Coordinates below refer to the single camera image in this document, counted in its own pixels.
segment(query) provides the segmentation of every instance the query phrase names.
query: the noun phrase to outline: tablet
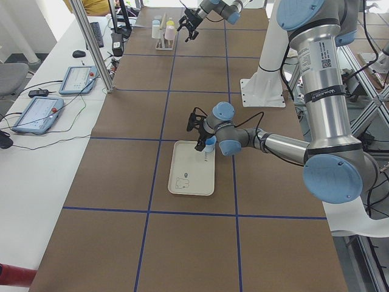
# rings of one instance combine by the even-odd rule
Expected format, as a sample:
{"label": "tablet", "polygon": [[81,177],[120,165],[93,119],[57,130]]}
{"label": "tablet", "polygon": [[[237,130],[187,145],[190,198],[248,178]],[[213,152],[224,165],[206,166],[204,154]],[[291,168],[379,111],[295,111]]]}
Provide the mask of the tablet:
{"label": "tablet", "polygon": [[69,67],[59,93],[62,95],[88,93],[93,88],[96,76],[95,66]]}
{"label": "tablet", "polygon": [[44,134],[55,122],[63,108],[60,97],[34,97],[16,121],[12,131]]}

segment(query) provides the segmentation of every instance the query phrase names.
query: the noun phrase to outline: white desk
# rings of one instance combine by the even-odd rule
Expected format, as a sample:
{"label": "white desk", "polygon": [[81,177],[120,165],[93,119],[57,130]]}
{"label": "white desk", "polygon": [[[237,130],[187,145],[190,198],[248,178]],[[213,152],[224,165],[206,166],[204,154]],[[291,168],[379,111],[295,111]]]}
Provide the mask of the white desk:
{"label": "white desk", "polygon": [[[93,17],[104,33],[104,47],[100,49],[103,58],[111,52],[111,32],[104,17]],[[75,59],[74,50],[84,50],[86,57]],[[62,80],[69,66],[93,65],[92,57],[85,48],[85,41],[76,21],[53,48],[30,83],[32,86],[51,80]],[[57,91],[59,83],[42,85],[42,88]],[[91,130],[102,108],[105,93],[100,78],[93,90],[84,95],[85,110],[74,127],[65,133],[51,133],[44,136],[30,136],[11,133],[15,145],[30,148],[53,143],[60,139],[85,136]],[[9,113],[21,112],[29,104],[28,90],[21,94]],[[62,97],[68,103],[74,97]],[[65,107],[52,131],[66,130],[83,107],[79,97]],[[9,117],[14,123],[17,117]],[[0,123],[4,128],[5,121]],[[61,212],[89,138],[60,142],[35,151],[11,147],[0,151],[0,263],[37,269],[51,233]],[[26,288],[0,286],[0,292],[27,291]]]}

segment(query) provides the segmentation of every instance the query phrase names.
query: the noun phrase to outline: chair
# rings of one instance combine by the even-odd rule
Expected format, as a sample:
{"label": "chair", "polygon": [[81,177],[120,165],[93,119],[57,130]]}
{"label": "chair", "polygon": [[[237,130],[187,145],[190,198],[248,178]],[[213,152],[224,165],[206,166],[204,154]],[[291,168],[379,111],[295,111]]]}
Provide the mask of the chair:
{"label": "chair", "polygon": [[0,97],[14,95],[29,72],[24,63],[0,64]]}

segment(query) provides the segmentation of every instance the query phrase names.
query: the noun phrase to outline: red object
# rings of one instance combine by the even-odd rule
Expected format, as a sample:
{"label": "red object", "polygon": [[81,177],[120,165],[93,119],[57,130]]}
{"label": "red object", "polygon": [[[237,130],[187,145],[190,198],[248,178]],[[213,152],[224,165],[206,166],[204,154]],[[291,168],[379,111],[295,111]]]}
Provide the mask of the red object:
{"label": "red object", "polygon": [[29,287],[34,280],[36,270],[25,269],[0,263],[0,285]]}

